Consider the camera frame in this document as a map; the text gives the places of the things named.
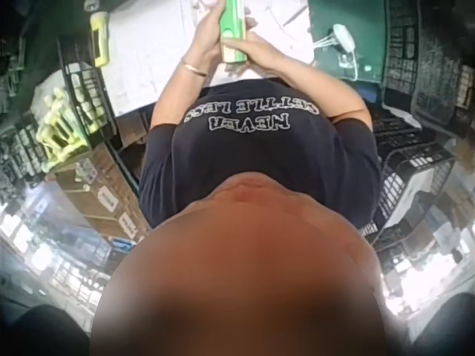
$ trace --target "white label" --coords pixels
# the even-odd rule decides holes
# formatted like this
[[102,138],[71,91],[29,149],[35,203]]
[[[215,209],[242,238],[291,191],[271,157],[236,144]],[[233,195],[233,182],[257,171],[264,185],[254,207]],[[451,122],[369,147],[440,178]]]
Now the white label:
[[97,199],[111,213],[113,213],[119,205],[119,200],[112,194],[111,191],[109,191],[105,185],[103,185],[97,192]]
[[124,232],[131,238],[131,240],[135,237],[135,235],[137,235],[137,227],[135,226],[132,219],[127,215],[127,213],[124,213],[120,216],[119,224],[122,226]]
[[84,179],[87,184],[92,184],[97,178],[97,169],[89,158],[83,159],[76,164],[77,173]]

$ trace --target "green table surface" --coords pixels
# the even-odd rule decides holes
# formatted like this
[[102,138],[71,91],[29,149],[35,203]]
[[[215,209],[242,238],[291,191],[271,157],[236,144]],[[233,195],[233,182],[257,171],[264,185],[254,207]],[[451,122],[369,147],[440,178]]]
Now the green table surface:
[[[361,81],[382,81],[386,53],[384,4],[384,0],[309,0],[314,42],[327,36],[334,24],[344,24],[355,40],[358,80]],[[340,67],[335,46],[316,48],[315,60],[316,67],[337,78],[355,78],[352,68]]]

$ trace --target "gold bracelet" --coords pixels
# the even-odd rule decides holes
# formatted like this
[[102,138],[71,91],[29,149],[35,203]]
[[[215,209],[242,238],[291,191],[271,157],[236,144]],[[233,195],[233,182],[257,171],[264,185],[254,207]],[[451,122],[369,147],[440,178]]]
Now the gold bracelet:
[[193,67],[192,65],[189,65],[188,63],[186,63],[183,58],[181,59],[181,64],[183,65],[183,67],[188,69],[193,74],[196,74],[197,76],[202,76],[203,78],[206,78],[208,76],[207,73],[204,73],[201,70],[198,70],[197,68]]

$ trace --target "handheld green tool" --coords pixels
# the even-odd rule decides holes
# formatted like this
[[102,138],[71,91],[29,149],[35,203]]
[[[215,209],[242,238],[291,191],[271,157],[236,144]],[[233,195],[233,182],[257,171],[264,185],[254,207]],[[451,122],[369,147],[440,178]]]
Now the handheld green tool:
[[[246,38],[244,0],[226,0],[226,8],[221,16],[221,37],[228,39]],[[223,62],[241,63],[247,61],[246,54],[226,46],[221,47]]]

